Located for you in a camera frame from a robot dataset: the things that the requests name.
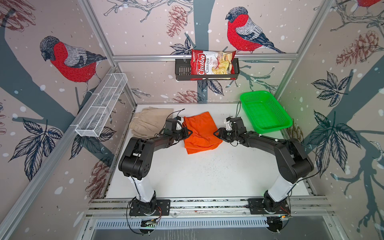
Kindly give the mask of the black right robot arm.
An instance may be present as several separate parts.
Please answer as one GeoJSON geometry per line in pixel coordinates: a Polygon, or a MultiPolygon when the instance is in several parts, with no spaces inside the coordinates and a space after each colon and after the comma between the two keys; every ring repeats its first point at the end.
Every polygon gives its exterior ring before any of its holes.
{"type": "Polygon", "coordinates": [[[245,147],[256,148],[275,156],[279,175],[272,187],[264,193],[263,204],[267,212],[276,212],[295,185],[314,170],[312,161],[297,139],[274,139],[254,131],[228,131],[226,128],[218,129],[214,136],[227,143],[236,141],[245,147]]]}

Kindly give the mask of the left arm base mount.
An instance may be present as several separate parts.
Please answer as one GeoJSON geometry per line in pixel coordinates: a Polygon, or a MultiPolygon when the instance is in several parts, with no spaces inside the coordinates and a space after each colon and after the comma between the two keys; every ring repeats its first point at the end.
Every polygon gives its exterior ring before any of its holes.
{"type": "Polygon", "coordinates": [[[156,194],[152,199],[145,203],[141,200],[141,197],[133,198],[128,206],[127,212],[130,217],[143,217],[143,216],[168,216],[170,214],[171,201],[158,200],[156,194]]]}

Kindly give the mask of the beige shorts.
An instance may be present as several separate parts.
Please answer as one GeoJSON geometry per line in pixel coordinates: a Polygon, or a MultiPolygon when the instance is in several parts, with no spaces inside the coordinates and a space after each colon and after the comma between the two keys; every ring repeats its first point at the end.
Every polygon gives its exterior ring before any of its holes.
{"type": "Polygon", "coordinates": [[[136,137],[154,137],[163,128],[166,119],[173,114],[174,109],[166,108],[144,108],[141,112],[135,113],[129,129],[136,137]]]}

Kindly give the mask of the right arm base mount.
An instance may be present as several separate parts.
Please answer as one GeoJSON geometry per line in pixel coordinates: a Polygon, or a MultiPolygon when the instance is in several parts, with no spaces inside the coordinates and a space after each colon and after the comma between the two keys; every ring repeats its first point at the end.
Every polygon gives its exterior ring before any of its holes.
{"type": "Polygon", "coordinates": [[[262,198],[250,198],[245,205],[251,215],[280,214],[290,215],[291,209],[288,203],[289,195],[285,195],[280,202],[275,202],[268,191],[265,191],[262,198]]]}

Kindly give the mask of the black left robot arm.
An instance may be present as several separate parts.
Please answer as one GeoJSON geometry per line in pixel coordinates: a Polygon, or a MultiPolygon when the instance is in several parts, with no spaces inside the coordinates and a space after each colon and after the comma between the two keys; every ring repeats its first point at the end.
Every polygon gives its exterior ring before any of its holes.
{"type": "Polygon", "coordinates": [[[152,138],[132,137],[121,157],[118,169],[133,183],[137,191],[137,205],[153,212],[156,208],[156,192],[146,179],[155,151],[169,148],[186,140],[193,131],[186,127],[180,130],[163,130],[152,138]]]}

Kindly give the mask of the orange shorts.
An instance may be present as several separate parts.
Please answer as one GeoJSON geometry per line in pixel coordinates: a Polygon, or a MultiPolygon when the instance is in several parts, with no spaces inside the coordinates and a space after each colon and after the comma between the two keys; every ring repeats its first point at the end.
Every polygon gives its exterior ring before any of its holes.
{"type": "Polygon", "coordinates": [[[214,136],[214,132],[218,128],[209,112],[184,117],[183,126],[193,132],[190,137],[184,140],[188,155],[214,150],[223,142],[214,136]]]}

